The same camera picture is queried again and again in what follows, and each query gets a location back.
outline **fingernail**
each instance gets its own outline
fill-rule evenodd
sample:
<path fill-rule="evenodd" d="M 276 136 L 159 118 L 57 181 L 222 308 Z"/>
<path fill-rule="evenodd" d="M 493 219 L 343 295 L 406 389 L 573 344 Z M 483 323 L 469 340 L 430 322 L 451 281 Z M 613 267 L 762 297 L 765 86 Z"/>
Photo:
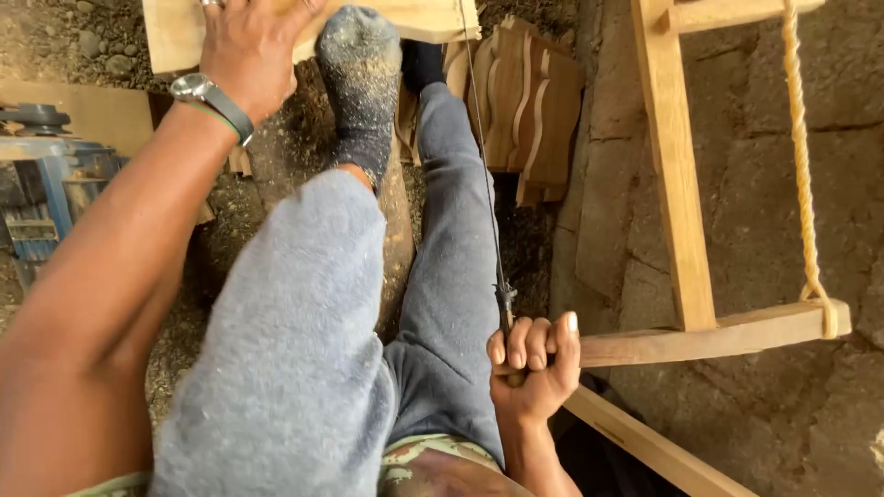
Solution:
<path fill-rule="evenodd" d="M 525 367 L 525 360 L 522 359 L 522 354 L 519 354 L 519 353 L 511 354 L 509 357 L 509 365 L 513 366 L 517 370 L 520 370 L 521 368 Z"/>
<path fill-rule="evenodd" d="M 577 313 L 576 312 L 568 313 L 568 318 L 566 319 L 565 323 L 568 326 L 569 332 L 576 333 L 577 332 Z"/>
<path fill-rule="evenodd" d="M 540 371 L 540 370 L 544 369 L 544 360 L 540 356 L 533 355 L 533 356 L 531 356 L 530 360 L 531 360 L 531 369 L 532 370 Z"/>

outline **gray sweatpants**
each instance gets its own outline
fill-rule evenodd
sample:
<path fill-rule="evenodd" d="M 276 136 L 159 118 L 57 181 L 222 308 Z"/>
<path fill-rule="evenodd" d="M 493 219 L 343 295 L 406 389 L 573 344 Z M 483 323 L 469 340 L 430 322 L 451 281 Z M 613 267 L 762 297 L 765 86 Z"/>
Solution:
<path fill-rule="evenodd" d="M 463 102 L 421 94 L 423 245 L 400 333 L 372 332 L 385 220 L 347 172 L 285 199 L 242 250 L 160 434 L 155 495 L 372 495 L 384 447 L 449 433 L 503 455 L 487 174 Z"/>

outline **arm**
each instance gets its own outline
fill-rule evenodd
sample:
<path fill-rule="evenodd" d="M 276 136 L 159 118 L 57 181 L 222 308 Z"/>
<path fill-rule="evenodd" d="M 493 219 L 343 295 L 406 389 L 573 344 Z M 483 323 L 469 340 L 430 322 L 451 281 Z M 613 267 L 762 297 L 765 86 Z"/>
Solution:
<path fill-rule="evenodd" d="M 315 6 L 206 8 L 201 71 L 257 125 L 294 90 L 294 39 Z M 61 494 L 153 455 L 144 373 L 178 290 L 199 205 L 237 141 L 176 103 L 73 228 L 0 339 L 0 494 Z"/>
<path fill-rule="evenodd" d="M 547 354 L 555 354 L 554 364 L 548 363 Z M 565 313 L 555 324 L 543 318 L 532 321 L 523 317 L 513 326 L 506 346 L 503 333 L 492 335 L 488 356 L 496 370 L 502 369 L 505 356 L 514 368 L 530 369 L 524 384 L 517 387 L 508 385 L 504 376 L 491 378 L 507 476 L 538 497 L 580 496 L 559 464 L 547 426 L 549 417 L 578 386 L 577 315 Z"/>

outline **watch face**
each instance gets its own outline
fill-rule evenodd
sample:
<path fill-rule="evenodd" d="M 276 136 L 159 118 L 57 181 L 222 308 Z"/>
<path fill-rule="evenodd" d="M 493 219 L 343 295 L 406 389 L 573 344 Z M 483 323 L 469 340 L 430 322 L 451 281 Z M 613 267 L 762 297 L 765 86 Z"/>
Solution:
<path fill-rule="evenodd" d="M 202 100 L 209 84 L 209 78 L 205 74 L 185 74 L 171 83 L 169 93 L 179 100 Z"/>

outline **sock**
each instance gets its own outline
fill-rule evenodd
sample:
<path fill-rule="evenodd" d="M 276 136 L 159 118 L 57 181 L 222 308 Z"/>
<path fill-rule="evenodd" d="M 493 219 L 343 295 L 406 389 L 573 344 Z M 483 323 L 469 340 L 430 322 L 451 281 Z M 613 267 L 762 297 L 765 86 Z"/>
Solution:
<path fill-rule="evenodd" d="M 399 34 L 377 11 L 344 5 L 319 35 L 316 60 L 338 134 L 330 166 L 358 165 L 377 192 L 392 145 Z"/>
<path fill-rule="evenodd" d="M 402 81 L 408 91 L 420 96 L 431 83 L 445 82 L 442 73 L 442 45 L 406 40 L 402 43 Z"/>

